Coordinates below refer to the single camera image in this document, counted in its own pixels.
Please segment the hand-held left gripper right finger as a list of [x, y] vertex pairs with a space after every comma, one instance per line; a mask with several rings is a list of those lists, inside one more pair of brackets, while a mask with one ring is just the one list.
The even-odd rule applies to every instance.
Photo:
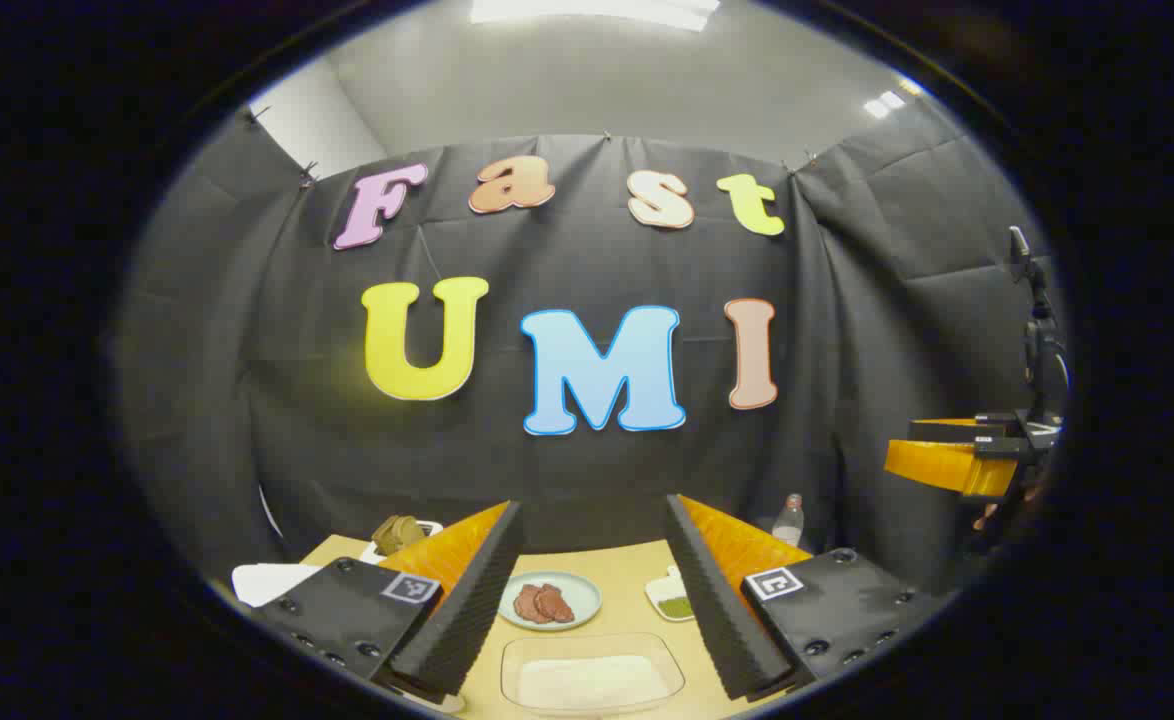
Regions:
[[947, 605], [868, 556], [819, 556], [683, 494], [666, 497], [666, 541], [721, 685], [764, 700], [861, 667]]

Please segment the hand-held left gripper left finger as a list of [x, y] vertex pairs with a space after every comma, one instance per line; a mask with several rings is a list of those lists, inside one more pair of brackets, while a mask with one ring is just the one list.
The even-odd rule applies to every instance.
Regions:
[[382, 564], [328, 561], [252, 615], [282, 642], [363, 682], [456, 694], [494, 624], [522, 539], [519, 503], [502, 502]]

